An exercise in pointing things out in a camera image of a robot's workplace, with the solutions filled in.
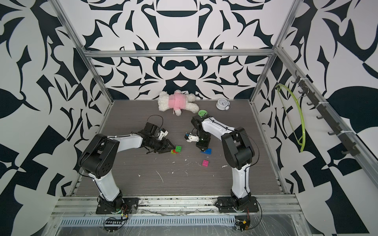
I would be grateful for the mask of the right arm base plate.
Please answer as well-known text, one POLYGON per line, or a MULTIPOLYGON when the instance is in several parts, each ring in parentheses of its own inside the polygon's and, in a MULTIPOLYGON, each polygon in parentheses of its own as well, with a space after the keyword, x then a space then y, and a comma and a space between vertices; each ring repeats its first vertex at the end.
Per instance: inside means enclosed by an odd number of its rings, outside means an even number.
POLYGON ((242 199, 238 199, 235 196, 218 197, 214 206, 218 208, 220 213, 259 212, 259 205, 256 197, 250 195, 242 199))

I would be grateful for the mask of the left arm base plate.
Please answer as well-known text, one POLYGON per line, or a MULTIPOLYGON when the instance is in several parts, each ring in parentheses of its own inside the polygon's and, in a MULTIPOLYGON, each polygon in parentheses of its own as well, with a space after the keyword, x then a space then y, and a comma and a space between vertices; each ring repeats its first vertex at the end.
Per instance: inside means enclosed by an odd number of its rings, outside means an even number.
POLYGON ((113 202, 97 198, 96 214, 127 214, 138 209, 139 198, 116 198, 113 202))

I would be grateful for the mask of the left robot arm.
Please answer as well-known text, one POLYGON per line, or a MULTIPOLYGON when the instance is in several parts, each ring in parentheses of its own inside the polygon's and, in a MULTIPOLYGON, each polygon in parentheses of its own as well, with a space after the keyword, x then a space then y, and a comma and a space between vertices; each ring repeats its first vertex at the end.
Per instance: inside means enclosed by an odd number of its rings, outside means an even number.
POLYGON ((124 136, 97 134, 81 154, 78 165, 93 179, 100 193, 100 201, 119 211, 123 204, 122 192, 116 185, 112 168, 117 153, 137 148, 146 148, 148 153, 166 153, 175 149, 172 142, 165 138, 132 133, 124 136))

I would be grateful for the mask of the pink lego brick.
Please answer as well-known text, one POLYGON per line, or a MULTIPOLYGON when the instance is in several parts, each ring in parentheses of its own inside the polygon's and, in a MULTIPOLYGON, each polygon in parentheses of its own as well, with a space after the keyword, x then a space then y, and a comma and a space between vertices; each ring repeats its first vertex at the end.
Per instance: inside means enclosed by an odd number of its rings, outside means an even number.
POLYGON ((209 161, 208 160, 203 160, 202 165, 205 167, 208 167, 209 161))

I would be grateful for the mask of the blue lego brick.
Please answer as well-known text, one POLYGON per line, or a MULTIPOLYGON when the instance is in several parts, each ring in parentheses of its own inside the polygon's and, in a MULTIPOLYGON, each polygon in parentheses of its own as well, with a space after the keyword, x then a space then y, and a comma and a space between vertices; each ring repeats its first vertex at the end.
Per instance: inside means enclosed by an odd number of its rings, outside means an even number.
POLYGON ((211 148, 208 148, 208 149, 205 150, 205 151, 201 151, 201 153, 204 153, 204 154, 212 154, 212 149, 211 149, 211 148))

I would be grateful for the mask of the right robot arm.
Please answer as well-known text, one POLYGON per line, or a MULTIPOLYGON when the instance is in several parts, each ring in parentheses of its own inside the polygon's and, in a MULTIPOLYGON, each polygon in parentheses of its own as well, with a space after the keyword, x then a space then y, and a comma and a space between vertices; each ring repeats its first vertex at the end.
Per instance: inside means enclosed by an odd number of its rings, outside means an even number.
POLYGON ((232 168, 231 203, 234 209, 241 210, 252 200, 248 177, 255 156, 245 129, 225 125, 209 115, 196 115, 191 123, 197 130, 196 147, 200 151, 208 150, 211 137, 221 140, 224 157, 232 168))

